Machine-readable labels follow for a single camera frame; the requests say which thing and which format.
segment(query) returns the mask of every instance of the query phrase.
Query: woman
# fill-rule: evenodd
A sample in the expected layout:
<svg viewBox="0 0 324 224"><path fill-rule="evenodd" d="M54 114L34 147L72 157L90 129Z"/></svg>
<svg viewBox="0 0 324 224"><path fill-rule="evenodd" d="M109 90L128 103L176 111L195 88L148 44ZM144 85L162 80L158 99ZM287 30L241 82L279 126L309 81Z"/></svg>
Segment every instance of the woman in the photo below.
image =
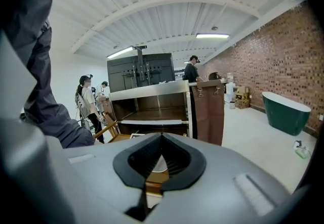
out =
<svg viewBox="0 0 324 224"><path fill-rule="evenodd" d="M75 101L78 104L78 102L80 103L80 101L84 101L84 107L87 110L82 110L80 109L80 111L82 111L81 115L84 118L88 118L89 120L91 120L94 128L95 128L95 133L98 133L102 130L101 128L101 123L99 121L99 113L96 109L95 106L95 97L92 94L91 90L88 88L91 86L91 78L88 76L82 76L79 80L79 85L77 86L76 89L76 93L75 93ZM98 137L98 140L101 143L104 143L103 141L103 135L100 135Z"/></svg>

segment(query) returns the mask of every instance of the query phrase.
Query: metal hook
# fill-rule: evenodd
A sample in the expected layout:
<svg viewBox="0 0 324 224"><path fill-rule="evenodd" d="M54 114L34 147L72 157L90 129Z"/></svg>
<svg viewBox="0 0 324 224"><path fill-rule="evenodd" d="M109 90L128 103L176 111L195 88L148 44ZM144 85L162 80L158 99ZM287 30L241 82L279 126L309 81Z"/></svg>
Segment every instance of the metal hook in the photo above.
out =
<svg viewBox="0 0 324 224"><path fill-rule="evenodd" d="M220 87L216 86L216 91L214 92L214 95L218 95L218 89L220 89Z"/></svg>
<svg viewBox="0 0 324 224"><path fill-rule="evenodd" d="M197 88L197 90L199 91L199 96L198 97L203 97L204 95L201 93L201 91L203 91L202 88Z"/></svg>

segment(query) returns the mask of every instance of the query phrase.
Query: ceiling light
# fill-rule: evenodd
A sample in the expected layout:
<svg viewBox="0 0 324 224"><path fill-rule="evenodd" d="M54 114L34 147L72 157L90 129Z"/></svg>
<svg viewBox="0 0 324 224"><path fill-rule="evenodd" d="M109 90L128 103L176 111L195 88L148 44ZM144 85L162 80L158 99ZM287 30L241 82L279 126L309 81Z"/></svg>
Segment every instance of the ceiling light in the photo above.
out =
<svg viewBox="0 0 324 224"><path fill-rule="evenodd" d="M108 59L112 59L112 58L114 58L114 57L119 56L120 54L125 53L125 52L130 52L130 51L132 51L133 49L134 49L133 46L127 47L127 48L125 48L125 49L123 49L123 50L121 50L121 51L119 51L119 52L116 52L116 53L113 53L113 54L107 56L107 58L108 58Z"/></svg>
<svg viewBox="0 0 324 224"><path fill-rule="evenodd" d="M227 38L229 35L228 34L220 34L220 33L198 33L196 35L197 39L201 38Z"/></svg>

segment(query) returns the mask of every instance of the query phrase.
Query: freestanding bathtub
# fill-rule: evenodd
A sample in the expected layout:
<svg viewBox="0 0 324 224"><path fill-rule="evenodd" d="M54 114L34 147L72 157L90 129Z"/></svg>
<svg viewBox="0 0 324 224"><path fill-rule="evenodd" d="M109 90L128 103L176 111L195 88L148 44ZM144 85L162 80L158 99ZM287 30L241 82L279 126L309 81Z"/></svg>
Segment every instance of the freestanding bathtub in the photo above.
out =
<svg viewBox="0 0 324 224"><path fill-rule="evenodd" d="M311 109L272 92L263 92L263 102L269 124L290 135L298 135L304 128Z"/></svg>

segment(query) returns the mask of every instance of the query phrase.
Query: red brick wall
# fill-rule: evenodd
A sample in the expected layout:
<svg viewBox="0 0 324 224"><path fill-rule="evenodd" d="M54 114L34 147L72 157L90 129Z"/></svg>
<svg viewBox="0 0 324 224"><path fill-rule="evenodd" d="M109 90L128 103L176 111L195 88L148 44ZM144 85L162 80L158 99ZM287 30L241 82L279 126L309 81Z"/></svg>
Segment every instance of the red brick wall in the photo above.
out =
<svg viewBox="0 0 324 224"><path fill-rule="evenodd" d="M251 104L263 107L270 91L309 106L307 126L319 131L324 114L324 37L307 3L291 9L248 35L199 69L201 76L234 73L251 88Z"/></svg>

